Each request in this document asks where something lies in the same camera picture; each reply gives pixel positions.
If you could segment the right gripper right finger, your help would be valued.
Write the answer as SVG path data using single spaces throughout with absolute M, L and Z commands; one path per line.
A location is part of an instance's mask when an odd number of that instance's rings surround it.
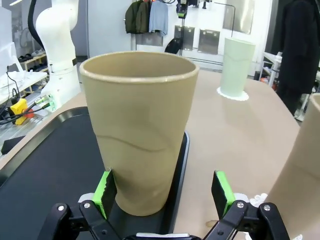
M 219 220 L 205 240 L 232 240 L 239 232 L 249 233 L 252 240 L 290 238 L 277 206 L 266 202 L 255 207 L 244 200 L 236 200 L 223 171 L 214 171 L 211 194 Z

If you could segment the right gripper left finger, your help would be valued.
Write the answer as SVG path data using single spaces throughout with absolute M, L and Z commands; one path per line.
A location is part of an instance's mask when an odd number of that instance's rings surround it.
M 116 194 L 113 171 L 109 169 L 103 173 L 92 200 L 83 200 L 75 207 L 55 204 L 37 238 L 75 240 L 80 232 L 89 232 L 94 240 L 119 240 L 121 237 L 108 220 Z

